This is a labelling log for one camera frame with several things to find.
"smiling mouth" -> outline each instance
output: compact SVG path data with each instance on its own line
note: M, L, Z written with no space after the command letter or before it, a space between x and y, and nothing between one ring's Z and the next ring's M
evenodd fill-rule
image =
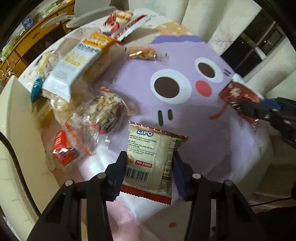
M216 120L216 119L218 119L220 116L222 116L223 113L226 111L227 106L228 106L228 104L225 103L225 104L223 105L222 109L221 109L217 114L212 115L212 116L209 117L209 120Z

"cookie package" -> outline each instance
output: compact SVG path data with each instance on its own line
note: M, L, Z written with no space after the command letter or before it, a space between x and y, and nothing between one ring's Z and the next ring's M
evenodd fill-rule
M151 16L147 14L137 15L130 10L115 10L105 21L100 31L113 39L121 41L150 19Z
M173 151L187 136L129 122L126 173L121 191L171 204Z

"red snack package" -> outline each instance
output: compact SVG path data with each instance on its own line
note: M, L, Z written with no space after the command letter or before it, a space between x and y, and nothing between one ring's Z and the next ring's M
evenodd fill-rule
M251 124L253 130L256 130L259 119L246 116L241 110L241 103L244 99L250 99L252 102L260 103L261 98L257 94L243 84L231 80L219 93L219 96L236 109L240 116Z
M115 10L106 20L100 31L113 39L121 41L150 19L150 15L136 15L130 10Z
M65 131L56 134L52 153L65 167L79 157L78 151L71 146Z

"white snack package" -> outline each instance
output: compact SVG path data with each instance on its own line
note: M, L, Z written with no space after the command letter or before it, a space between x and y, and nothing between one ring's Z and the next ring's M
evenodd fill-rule
M114 43L116 40L108 36L98 32L92 33L80 41L54 67L44 82L43 89L69 102L71 85Z
M173 151L188 137L130 121L121 191L170 204Z

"white wall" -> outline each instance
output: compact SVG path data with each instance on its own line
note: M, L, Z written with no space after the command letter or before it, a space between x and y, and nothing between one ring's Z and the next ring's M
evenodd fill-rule
M247 86L264 96L295 70L296 52L285 38L264 61L244 77L244 81Z
M296 101L296 70L266 94L266 98L284 97Z

